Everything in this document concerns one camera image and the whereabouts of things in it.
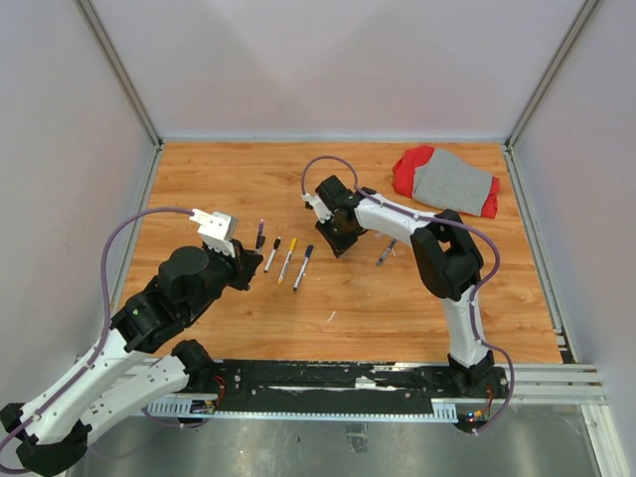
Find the metal floor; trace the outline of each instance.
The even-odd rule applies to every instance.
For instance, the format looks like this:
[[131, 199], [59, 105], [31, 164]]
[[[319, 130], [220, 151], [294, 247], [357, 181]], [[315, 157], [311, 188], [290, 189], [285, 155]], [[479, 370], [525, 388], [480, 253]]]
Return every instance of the metal floor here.
[[514, 405], [483, 436], [452, 424], [215, 419], [198, 430], [130, 417], [69, 477], [600, 476], [578, 406]]

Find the red cloth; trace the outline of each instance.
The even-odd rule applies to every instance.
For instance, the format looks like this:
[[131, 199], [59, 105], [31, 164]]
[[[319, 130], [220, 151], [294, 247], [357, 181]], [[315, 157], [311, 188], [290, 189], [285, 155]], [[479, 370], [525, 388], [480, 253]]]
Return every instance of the red cloth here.
[[[435, 148], [431, 146], [418, 146], [414, 149], [407, 149], [404, 155], [394, 165], [394, 190], [403, 196], [413, 197], [413, 178], [415, 177], [415, 168], [426, 164], [435, 152]], [[500, 191], [499, 178], [493, 176], [493, 182], [490, 185], [490, 192], [481, 209], [481, 217], [495, 219], [499, 209], [497, 205], [497, 193]]]

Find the white wall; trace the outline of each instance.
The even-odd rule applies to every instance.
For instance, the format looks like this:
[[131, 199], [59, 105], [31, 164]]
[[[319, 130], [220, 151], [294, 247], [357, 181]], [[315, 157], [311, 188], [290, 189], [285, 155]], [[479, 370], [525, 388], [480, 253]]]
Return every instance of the white wall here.
[[101, 248], [132, 212], [152, 147], [73, 1], [0, 2], [0, 59], [4, 406], [96, 338]]
[[516, 147], [583, 361], [636, 472], [636, 3], [601, 6]]
[[93, 0], [167, 138], [503, 138], [581, 0]]

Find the metal frame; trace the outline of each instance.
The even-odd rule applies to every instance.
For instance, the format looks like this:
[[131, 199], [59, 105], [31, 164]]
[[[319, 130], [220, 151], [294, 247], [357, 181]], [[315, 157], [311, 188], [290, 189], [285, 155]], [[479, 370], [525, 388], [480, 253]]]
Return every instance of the metal frame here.
[[[255, 419], [255, 420], [324, 420], [351, 422], [457, 422], [457, 409], [454, 403], [434, 402], [433, 412], [427, 414], [349, 414], [318, 412], [240, 412], [234, 410], [217, 410], [214, 414], [190, 412], [193, 400], [215, 400], [217, 395], [171, 395], [150, 402], [148, 412], [155, 417], [178, 417], [194, 419]], [[141, 411], [136, 416], [144, 415]]]
[[104, 54], [106, 61], [112, 68], [112, 72], [115, 75], [115, 78], [119, 82], [123, 93], [126, 95], [126, 98], [130, 102], [132, 109], [134, 110], [139, 122], [148, 134], [148, 137], [154, 144], [155, 148], [159, 148], [163, 143], [157, 129], [155, 128], [152, 120], [150, 119], [150, 115], [148, 114], [146, 108], [135, 89], [128, 73], [126, 72], [126, 68], [124, 67], [117, 51], [115, 50], [106, 30], [104, 29], [101, 20], [99, 19], [99, 15], [97, 14], [95, 8], [92, 6], [90, 0], [74, 0], [76, 5], [78, 6], [79, 12], [81, 16], [86, 21], [86, 25], [88, 29], [92, 33], [97, 45], [101, 49], [101, 52]]
[[603, 477], [629, 477], [629, 466], [607, 405], [581, 407], [587, 432], [596, 455], [596, 462]]
[[[161, 157], [163, 156], [163, 150], [163, 145], [155, 148], [155, 152], [150, 163], [150, 168], [148, 169], [148, 172], [146, 174], [141, 196], [139, 197], [139, 200], [137, 201], [134, 208], [135, 213], [144, 210], [148, 205], [148, 201], [150, 200], [150, 193], [152, 192], [152, 185], [155, 183], [155, 177], [157, 176], [157, 171], [159, 170], [159, 163], [161, 162]], [[135, 221], [135, 223], [132, 224], [132, 232], [129, 234], [126, 240], [126, 250], [119, 266], [119, 270], [115, 275], [115, 283], [111, 291], [111, 308], [116, 307], [119, 303], [119, 300], [121, 299], [123, 287], [126, 283], [126, 277], [128, 276], [128, 270], [130, 269], [130, 264], [132, 262], [132, 255], [134, 254], [135, 247], [137, 245], [137, 239], [139, 238], [139, 232], [141, 231], [141, 224], [142, 221]]]
[[533, 259], [535, 260], [537, 274], [539, 275], [539, 280], [544, 291], [544, 297], [546, 298], [548, 309], [550, 310], [550, 316], [553, 321], [559, 350], [564, 358], [570, 354], [571, 361], [576, 363], [578, 361], [576, 350], [573, 344], [567, 339], [567, 326], [566, 323], [563, 323], [563, 307], [558, 294], [552, 285], [553, 281], [551, 278], [553, 273], [544, 254], [545, 247], [543, 245], [543, 240], [537, 230], [536, 222], [533, 219], [536, 214], [526, 197], [525, 185], [515, 163], [516, 156], [514, 149], [509, 146], [502, 145], [502, 153], [513, 185], [513, 191], [519, 207], [519, 214], [521, 216], [522, 223], [524, 224], [524, 228], [526, 229], [526, 236], [528, 237], [530, 250], [533, 254]]
[[[130, 368], [123, 377], [118, 379], [113, 386], [120, 386], [144, 373], [156, 360], [148, 358], [144, 362]], [[447, 366], [446, 363], [378, 363], [375, 371], [406, 371], [422, 366]], [[501, 365], [508, 373], [508, 366]], [[516, 386], [512, 403], [514, 404], [586, 404], [606, 405], [604, 390], [600, 383], [600, 377], [592, 365], [515, 365]], [[171, 395], [171, 399], [191, 399], [188, 394]], [[483, 402], [482, 399], [473, 398], [448, 398], [438, 397], [433, 400], [437, 403], [474, 404]], [[166, 409], [165, 416], [178, 417]]]
[[206, 136], [165, 136], [162, 139], [164, 142], [195, 142], [195, 143], [208, 143], [208, 142], [229, 142], [229, 143], [241, 143], [241, 142], [258, 142], [258, 143], [275, 143], [275, 142], [389, 142], [389, 143], [402, 143], [402, 142], [437, 142], [437, 143], [452, 143], [452, 142], [471, 142], [477, 144], [492, 144], [502, 143], [506, 140], [506, 135], [492, 137], [466, 137], [466, 136], [422, 136], [418, 134], [338, 134], [330, 136], [310, 135], [310, 134], [292, 134], [292, 135], [280, 135], [272, 134], [265, 136], [255, 136], [254, 134], [246, 133], [245, 135], [206, 135]]
[[592, 19], [594, 13], [597, 11], [601, 3], [603, 3], [603, 0], [584, 0], [583, 4], [578, 9], [574, 20], [567, 29], [565, 37], [556, 49], [555, 55], [548, 63], [546, 71], [542, 75], [539, 83], [537, 84], [537, 87], [526, 103], [521, 116], [519, 116], [519, 119], [517, 119], [517, 122], [515, 123], [515, 126], [510, 133], [510, 136], [508, 137], [508, 139], [506, 139], [507, 146], [514, 146], [519, 140], [519, 137], [524, 132], [524, 129], [528, 125], [528, 122], [546, 96], [546, 93], [550, 89], [550, 86], [553, 84], [553, 81], [557, 77], [557, 74], [563, 66], [563, 63], [571, 53], [573, 47], [576, 45], [576, 42], [580, 38], [581, 33], [589, 24], [589, 21]]

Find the yellow marker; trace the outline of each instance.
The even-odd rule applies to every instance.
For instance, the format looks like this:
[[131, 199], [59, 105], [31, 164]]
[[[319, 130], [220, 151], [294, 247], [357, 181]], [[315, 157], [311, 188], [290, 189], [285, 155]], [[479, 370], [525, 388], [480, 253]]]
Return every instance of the yellow marker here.
[[287, 267], [289, 266], [289, 262], [291, 261], [291, 255], [296, 248], [296, 237], [291, 240], [291, 244], [289, 245], [289, 252], [287, 253], [287, 257], [285, 258], [285, 262], [282, 264], [282, 270], [280, 270], [280, 275], [278, 276], [278, 284], [282, 283], [282, 280], [285, 278], [285, 272], [287, 271]]

